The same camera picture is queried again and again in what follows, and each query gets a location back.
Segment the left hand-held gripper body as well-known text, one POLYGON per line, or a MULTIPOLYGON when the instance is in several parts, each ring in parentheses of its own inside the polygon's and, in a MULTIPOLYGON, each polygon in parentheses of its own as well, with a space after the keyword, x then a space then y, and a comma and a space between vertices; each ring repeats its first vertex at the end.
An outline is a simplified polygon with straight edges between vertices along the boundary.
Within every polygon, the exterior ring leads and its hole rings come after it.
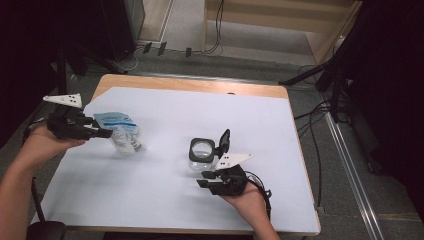
POLYGON ((80 94, 44 96, 43 100, 56 105, 47 117, 47 128, 59 139, 89 140, 91 126, 82 126, 83 105, 80 94))

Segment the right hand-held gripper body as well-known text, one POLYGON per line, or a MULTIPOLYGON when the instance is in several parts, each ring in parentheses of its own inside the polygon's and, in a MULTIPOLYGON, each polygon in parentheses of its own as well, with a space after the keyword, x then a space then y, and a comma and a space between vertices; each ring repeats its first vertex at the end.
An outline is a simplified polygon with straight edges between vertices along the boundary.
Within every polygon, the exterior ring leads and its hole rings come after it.
POLYGON ((209 176, 210 179, 219 179, 219 182, 209 183, 211 193, 221 196, 240 195, 248 182, 240 164, 252 157, 252 154, 224 153, 209 176))

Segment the white blue plastic bag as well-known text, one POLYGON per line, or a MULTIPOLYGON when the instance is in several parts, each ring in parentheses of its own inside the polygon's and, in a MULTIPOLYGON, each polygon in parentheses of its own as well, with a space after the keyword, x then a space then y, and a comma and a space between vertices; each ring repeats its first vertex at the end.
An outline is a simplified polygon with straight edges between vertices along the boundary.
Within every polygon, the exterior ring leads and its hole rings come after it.
POLYGON ((143 148, 140 129, 129 115, 121 112, 106 112, 94 115, 103 129, 112 130, 111 142, 122 154, 133 155, 143 148))

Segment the clear jar with black lid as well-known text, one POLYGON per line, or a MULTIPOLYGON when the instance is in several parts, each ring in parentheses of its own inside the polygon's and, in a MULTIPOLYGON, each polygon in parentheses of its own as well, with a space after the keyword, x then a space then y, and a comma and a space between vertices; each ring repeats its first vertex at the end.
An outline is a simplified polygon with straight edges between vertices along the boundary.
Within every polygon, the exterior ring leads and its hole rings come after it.
POLYGON ((209 171, 215 166, 214 159, 221 159, 230 148, 230 130, 226 129, 215 144, 212 139, 193 138, 189 147, 189 166, 194 171, 209 171))

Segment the person's right hand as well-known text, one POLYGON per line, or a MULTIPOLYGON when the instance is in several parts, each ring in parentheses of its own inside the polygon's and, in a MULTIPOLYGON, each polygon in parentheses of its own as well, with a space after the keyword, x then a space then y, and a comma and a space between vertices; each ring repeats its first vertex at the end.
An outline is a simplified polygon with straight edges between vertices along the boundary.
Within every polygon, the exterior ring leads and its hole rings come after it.
POLYGON ((222 196, 222 199, 232 205, 239 215, 251 226, 268 219, 265 200, 259 189, 248 183, 239 196, 222 196))

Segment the person's left hand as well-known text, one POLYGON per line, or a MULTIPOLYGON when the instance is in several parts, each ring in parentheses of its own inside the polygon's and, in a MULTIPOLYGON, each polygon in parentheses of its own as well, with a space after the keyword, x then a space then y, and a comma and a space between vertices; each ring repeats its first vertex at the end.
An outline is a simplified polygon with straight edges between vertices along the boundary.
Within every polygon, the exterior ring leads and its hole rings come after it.
POLYGON ((45 125, 39 125, 23 144, 18 159, 26 166, 39 168, 53 157, 85 143, 85 140, 58 139, 45 125))

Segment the white paper sheet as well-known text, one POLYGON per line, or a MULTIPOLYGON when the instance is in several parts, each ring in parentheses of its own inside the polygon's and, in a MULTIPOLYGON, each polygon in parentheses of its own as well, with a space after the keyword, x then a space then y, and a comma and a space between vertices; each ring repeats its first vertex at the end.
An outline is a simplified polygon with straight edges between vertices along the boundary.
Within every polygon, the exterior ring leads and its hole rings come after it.
POLYGON ((321 227, 288 99, 113 87, 86 114, 121 112, 140 127, 144 149, 119 153, 106 139, 67 151, 42 200, 47 219, 102 231, 247 232, 220 197, 201 188, 189 166, 192 139, 231 132, 230 151, 272 192, 271 221, 281 233, 321 227))

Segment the black cabinet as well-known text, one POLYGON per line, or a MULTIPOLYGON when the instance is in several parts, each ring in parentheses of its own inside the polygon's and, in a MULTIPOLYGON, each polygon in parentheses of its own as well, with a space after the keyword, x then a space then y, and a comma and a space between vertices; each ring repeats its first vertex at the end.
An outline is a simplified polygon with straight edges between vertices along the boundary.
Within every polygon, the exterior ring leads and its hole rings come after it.
POLYGON ((143 0, 101 0, 111 58, 133 53, 145 20, 143 0))

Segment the black rounded object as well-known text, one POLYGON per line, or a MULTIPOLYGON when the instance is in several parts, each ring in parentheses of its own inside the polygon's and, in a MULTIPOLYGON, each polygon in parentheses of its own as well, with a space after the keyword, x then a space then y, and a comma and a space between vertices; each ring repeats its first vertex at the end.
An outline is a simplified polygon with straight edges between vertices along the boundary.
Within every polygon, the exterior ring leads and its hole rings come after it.
POLYGON ((26 240, 63 240, 66 230, 62 222, 36 222, 27 228, 26 240))

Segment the black tripod stand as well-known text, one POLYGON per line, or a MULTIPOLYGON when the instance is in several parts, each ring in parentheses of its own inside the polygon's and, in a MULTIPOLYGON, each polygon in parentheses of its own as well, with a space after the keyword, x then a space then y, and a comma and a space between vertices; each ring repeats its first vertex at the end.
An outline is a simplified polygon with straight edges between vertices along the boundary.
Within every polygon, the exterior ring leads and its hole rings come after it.
POLYGON ((324 92, 332 86, 329 112, 333 121, 338 123, 341 121, 338 116, 340 112, 339 98, 342 90, 342 84, 345 80, 344 68, 341 66, 343 59, 343 53, 335 53, 326 62, 316 65, 312 69, 289 80, 279 81, 278 84, 282 86, 291 86, 320 73, 321 76, 315 83, 315 88, 319 92, 324 92))

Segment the light wooden shelf unit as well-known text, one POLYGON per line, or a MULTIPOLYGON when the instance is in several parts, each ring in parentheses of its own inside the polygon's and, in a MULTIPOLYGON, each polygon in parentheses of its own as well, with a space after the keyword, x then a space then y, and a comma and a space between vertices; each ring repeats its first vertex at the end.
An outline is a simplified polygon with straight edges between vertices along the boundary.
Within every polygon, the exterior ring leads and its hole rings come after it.
POLYGON ((224 0, 223 21, 304 31, 320 64, 350 31, 362 0, 224 0))

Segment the black curtain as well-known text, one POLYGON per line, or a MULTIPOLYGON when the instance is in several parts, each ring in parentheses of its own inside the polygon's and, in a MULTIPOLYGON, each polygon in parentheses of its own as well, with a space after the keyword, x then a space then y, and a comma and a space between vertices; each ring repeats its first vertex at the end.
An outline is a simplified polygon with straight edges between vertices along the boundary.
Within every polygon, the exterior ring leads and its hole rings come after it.
POLYGON ((364 0, 348 88, 378 145, 371 159, 424 221, 424 0, 364 0))

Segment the metal floor rail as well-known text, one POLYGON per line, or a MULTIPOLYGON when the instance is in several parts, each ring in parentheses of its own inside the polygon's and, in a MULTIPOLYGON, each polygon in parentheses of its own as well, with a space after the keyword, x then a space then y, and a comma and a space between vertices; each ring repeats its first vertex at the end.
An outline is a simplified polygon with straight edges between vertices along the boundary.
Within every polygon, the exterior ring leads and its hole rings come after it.
POLYGON ((354 195, 365 228, 368 232, 369 238, 370 240, 385 240, 377 216, 368 198, 362 181, 360 180, 360 177, 357 173, 339 124, 334 122, 329 113, 326 114, 326 122, 337 148, 340 161, 347 175, 347 179, 349 181, 352 193, 354 195))

